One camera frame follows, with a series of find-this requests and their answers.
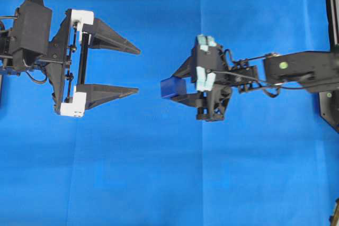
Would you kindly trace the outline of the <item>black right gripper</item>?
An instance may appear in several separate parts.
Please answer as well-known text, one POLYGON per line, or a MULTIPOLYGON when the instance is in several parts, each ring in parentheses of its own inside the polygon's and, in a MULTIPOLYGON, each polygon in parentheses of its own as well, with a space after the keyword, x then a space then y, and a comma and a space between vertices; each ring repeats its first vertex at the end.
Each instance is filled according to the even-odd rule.
MULTIPOLYGON (((228 65, 226 53, 221 54, 223 60, 222 70, 207 70, 217 74, 217 80, 210 92, 196 92, 191 94, 177 95, 170 98, 171 101, 184 104, 189 107, 203 108, 204 112, 198 114, 199 120, 208 122, 222 121, 225 111, 232 95, 233 87, 242 87, 258 82, 258 69, 249 66, 248 63, 237 64, 233 67, 228 65)), ((192 56, 172 74, 172 77, 188 78, 193 74, 195 67, 192 56)))

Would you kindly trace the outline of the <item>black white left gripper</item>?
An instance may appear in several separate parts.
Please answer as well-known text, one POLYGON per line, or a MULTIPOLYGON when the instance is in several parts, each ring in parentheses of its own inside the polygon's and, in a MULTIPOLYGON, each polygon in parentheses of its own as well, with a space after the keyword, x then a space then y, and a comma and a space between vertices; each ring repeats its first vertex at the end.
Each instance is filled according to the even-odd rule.
POLYGON ((74 93, 71 102, 64 102, 65 80, 68 79, 69 84, 72 84, 69 69, 72 51, 76 49, 77 32, 80 42, 84 42, 90 49, 115 50, 134 55, 141 53, 140 49, 101 19, 94 18, 92 11, 68 9, 57 34, 48 46, 49 63, 46 65, 46 74, 53 87, 55 112, 63 116, 83 116, 85 109, 89 110, 112 100, 137 94, 138 88, 81 84, 76 86, 77 92, 74 93), (83 32, 90 35, 89 45, 88 40, 82 38, 83 32))

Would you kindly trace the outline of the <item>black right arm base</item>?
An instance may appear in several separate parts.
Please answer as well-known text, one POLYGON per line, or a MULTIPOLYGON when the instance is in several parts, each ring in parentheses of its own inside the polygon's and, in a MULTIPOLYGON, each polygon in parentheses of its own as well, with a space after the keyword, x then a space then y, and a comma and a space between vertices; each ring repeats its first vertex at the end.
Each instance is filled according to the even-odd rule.
MULTIPOLYGON (((326 0, 330 52, 335 53, 335 67, 338 68, 338 0, 326 0)), ((319 93, 321 117, 338 131, 338 85, 319 93)))

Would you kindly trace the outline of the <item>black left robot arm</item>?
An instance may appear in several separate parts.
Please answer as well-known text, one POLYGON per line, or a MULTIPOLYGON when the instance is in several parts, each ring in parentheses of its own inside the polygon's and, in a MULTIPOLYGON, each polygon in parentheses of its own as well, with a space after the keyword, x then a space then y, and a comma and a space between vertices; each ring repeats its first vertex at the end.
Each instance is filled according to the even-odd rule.
POLYGON ((51 40, 50 9, 26 2, 11 19, 12 28, 1 28, 1 74, 41 71, 45 75, 41 82, 53 87, 57 114, 82 117, 86 110, 138 93, 136 88, 85 83, 89 49, 140 54, 92 11, 68 9, 51 40))

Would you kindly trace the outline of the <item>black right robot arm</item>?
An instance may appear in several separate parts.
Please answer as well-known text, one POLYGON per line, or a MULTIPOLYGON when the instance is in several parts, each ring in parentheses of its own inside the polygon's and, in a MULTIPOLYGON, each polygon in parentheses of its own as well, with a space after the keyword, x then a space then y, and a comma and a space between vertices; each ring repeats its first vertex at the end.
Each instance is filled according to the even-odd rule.
POLYGON ((338 88, 338 52, 304 51, 262 57, 265 79, 249 59, 236 61, 229 49, 195 46, 191 55, 168 79, 160 83, 161 96, 197 109, 197 120, 222 121, 233 88, 239 93, 262 91, 275 98, 285 84, 298 83, 309 93, 338 88))

